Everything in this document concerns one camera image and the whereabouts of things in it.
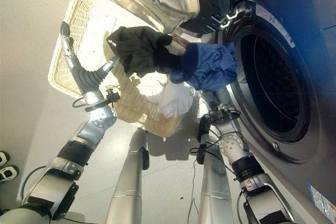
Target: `gray floor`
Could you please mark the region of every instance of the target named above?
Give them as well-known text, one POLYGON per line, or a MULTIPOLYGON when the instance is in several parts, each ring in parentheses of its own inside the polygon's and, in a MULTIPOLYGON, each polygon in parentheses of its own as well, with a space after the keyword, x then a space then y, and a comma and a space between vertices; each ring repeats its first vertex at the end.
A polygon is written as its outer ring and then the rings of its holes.
MULTIPOLYGON (((45 165, 88 118, 73 109, 73 99, 47 81, 52 52, 69 0, 1 0, 1 138, 20 175, 0 185, 0 207, 19 206, 23 179, 45 165)), ((143 223, 186 223, 197 146, 197 104, 175 137, 149 139, 150 169, 143 173, 143 223)), ((134 127, 123 121, 106 133, 79 181, 80 190, 68 217, 103 223, 134 127)), ((203 168, 196 166, 199 204, 203 168)), ((196 223, 193 209, 190 223, 196 223)))

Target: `shoe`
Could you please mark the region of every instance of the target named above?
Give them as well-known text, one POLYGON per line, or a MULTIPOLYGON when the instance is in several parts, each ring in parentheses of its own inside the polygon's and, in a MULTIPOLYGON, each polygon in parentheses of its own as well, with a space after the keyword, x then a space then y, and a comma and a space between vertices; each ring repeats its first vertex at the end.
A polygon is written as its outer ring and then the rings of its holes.
POLYGON ((0 182, 12 180, 19 174, 19 168, 15 165, 6 166, 0 169, 0 182))
POLYGON ((6 164, 11 157, 7 152, 0 151, 0 166, 6 164))

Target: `washing machine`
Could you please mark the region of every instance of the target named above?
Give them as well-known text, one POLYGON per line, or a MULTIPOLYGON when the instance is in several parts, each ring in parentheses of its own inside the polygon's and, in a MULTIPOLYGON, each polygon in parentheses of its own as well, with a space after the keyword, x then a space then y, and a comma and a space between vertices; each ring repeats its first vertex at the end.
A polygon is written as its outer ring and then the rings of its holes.
POLYGON ((233 41, 247 141, 336 223, 336 0, 113 1, 161 32, 233 41))
POLYGON ((250 143, 336 223, 336 0, 235 0, 231 13, 230 92, 250 143))

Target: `metal robot arm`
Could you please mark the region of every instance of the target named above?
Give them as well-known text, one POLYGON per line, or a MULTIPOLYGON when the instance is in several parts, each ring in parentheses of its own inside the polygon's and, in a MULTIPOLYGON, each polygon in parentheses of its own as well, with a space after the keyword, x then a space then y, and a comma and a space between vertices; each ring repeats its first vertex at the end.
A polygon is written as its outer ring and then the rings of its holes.
POLYGON ((246 198, 244 209, 250 224, 294 223, 289 205, 251 152, 239 132, 239 124, 229 111, 211 115, 212 124, 224 135, 219 149, 226 156, 246 198))
POLYGON ((113 58, 97 71, 86 71, 73 52, 70 28, 65 22, 61 26, 61 35, 68 67, 86 102, 85 110, 90 112, 90 119, 76 129, 57 157, 30 186, 22 206, 0 217, 3 224, 47 224, 50 220, 64 217, 79 188, 75 180, 83 173, 105 131, 117 119, 115 110, 108 104, 116 101, 119 95, 108 90, 105 99, 99 91, 99 84, 118 59, 113 58))

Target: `sticker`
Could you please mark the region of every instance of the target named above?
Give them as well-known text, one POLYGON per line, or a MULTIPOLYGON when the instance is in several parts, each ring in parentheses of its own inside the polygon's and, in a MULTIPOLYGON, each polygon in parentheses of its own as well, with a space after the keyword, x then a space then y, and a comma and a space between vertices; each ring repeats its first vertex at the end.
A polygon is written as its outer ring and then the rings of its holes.
POLYGON ((274 16, 267 11, 265 8, 263 8, 261 5, 256 5, 256 14, 257 16, 263 18, 264 20, 267 20, 270 22, 285 38, 285 40, 288 42, 291 48, 295 47, 295 44, 292 40, 292 38, 289 36, 288 32, 284 29, 284 27, 280 24, 280 22, 274 18, 274 16))
POLYGON ((312 185, 308 184, 311 201, 333 223, 336 224, 336 207, 319 193, 312 185))

